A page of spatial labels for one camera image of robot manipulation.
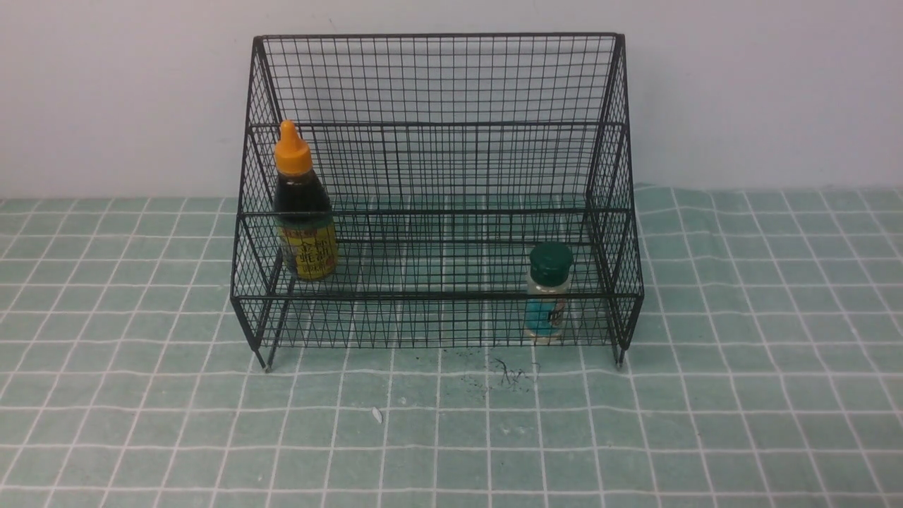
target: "yellow label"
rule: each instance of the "yellow label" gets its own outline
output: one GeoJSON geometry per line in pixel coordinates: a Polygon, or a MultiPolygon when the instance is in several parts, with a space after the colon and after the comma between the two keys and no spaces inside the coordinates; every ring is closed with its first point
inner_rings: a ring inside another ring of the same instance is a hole
{"type": "Polygon", "coordinates": [[[307,280],[328,276],[336,269],[339,259],[335,223],[329,221],[329,224],[321,223],[318,226],[320,227],[280,228],[283,242],[294,254],[298,277],[307,280]]]}

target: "wire shelf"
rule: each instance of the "wire shelf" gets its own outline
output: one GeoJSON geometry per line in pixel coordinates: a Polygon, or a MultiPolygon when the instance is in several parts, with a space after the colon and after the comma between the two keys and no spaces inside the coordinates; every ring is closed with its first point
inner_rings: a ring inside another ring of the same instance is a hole
{"type": "Polygon", "coordinates": [[[527,255],[560,241],[553,343],[623,362],[643,300],[629,153],[619,34],[255,38],[231,288],[251,349],[268,369],[278,346],[533,343],[527,255]],[[339,265],[318,282],[276,233],[283,119],[333,201],[339,265]]]}

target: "wire grid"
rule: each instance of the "wire grid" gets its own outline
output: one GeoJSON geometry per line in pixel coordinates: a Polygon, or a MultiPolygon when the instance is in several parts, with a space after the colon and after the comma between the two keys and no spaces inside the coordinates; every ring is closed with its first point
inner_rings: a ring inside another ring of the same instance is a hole
{"type": "Polygon", "coordinates": [[[619,358],[643,296],[626,87],[614,34],[258,38],[232,286],[251,348],[522,343],[527,254],[561,241],[558,343],[619,358]],[[333,201],[340,263],[321,282],[293,277],[275,235],[282,118],[333,201]],[[372,334],[350,340],[349,321],[372,334]]]}
{"type": "Polygon", "coordinates": [[[0,202],[0,505],[903,503],[900,193],[642,187],[621,371],[311,348],[259,374],[222,286],[231,206],[0,202]]]}

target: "wire rack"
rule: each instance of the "wire rack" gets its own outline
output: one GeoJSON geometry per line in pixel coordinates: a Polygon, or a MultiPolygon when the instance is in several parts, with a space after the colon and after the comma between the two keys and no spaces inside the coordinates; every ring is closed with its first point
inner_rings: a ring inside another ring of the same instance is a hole
{"type": "Polygon", "coordinates": [[[551,240],[574,255],[553,344],[623,362],[643,301],[623,35],[256,37],[245,134],[231,301],[265,369],[279,346],[530,344],[527,254],[551,240]],[[276,233],[283,119],[332,199],[318,282],[276,233]]]}

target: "sauce bottle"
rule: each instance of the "sauce bottle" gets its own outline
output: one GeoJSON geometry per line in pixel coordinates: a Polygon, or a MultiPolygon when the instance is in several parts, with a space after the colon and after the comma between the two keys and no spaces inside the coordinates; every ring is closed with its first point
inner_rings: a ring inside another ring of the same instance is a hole
{"type": "Polygon", "coordinates": [[[524,331],[534,343],[547,344],[564,333],[566,295],[571,287],[573,254],[563,243],[541,243],[530,251],[524,331]]]}
{"type": "Polygon", "coordinates": [[[285,120],[279,130],[274,211],[281,213],[277,221],[283,259],[298,278],[317,280],[332,273],[339,258],[330,196],[313,171],[311,148],[294,123],[285,120]]]}

